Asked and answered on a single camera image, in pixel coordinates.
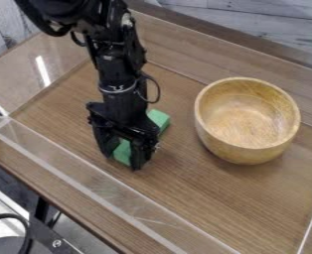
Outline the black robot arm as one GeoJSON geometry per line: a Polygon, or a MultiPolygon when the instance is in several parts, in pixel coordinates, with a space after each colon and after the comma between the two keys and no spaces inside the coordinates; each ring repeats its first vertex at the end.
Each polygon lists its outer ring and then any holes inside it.
{"type": "Polygon", "coordinates": [[[15,0],[36,27],[52,37],[71,36],[87,48],[103,100],[86,105],[100,153],[111,157],[130,142],[130,167],[138,171],[159,143],[159,127],[147,116],[154,102],[143,71],[147,63],[136,21],[123,0],[15,0]]]}

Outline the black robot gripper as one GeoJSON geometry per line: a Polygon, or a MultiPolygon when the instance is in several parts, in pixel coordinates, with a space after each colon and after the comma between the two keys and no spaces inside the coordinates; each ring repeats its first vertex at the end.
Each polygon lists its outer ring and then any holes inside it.
{"type": "Polygon", "coordinates": [[[120,144],[119,139],[132,140],[130,165],[139,171],[151,160],[159,143],[159,127],[147,116],[147,87],[104,86],[99,91],[103,100],[90,102],[86,109],[100,153],[110,158],[120,144]]]}

